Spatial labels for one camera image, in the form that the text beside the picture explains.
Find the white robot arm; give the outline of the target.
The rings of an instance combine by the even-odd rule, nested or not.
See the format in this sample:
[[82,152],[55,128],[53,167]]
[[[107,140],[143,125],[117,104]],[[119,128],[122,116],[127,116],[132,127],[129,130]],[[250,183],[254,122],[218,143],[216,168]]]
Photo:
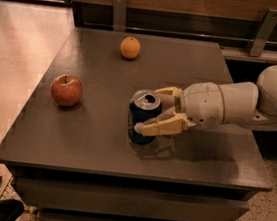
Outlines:
[[224,124],[277,131],[277,65],[262,71],[255,83],[202,82],[183,90],[172,86],[154,92],[162,100],[163,112],[133,126],[145,137],[208,130]]

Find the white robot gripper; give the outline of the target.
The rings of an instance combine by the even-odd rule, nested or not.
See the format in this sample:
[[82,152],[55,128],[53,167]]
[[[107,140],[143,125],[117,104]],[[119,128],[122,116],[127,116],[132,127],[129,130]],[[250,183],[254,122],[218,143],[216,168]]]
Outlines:
[[154,90],[160,98],[163,110],[176,107],[184,113],[167,111],[158,117],[136,123],[133,128],[142,136],[165,136],[179,134],[191,127],[195,130],[214,129],[223,123],[224,103],[218,85],[212,82],[195,83],[182,91],[178,87],[164,87]]

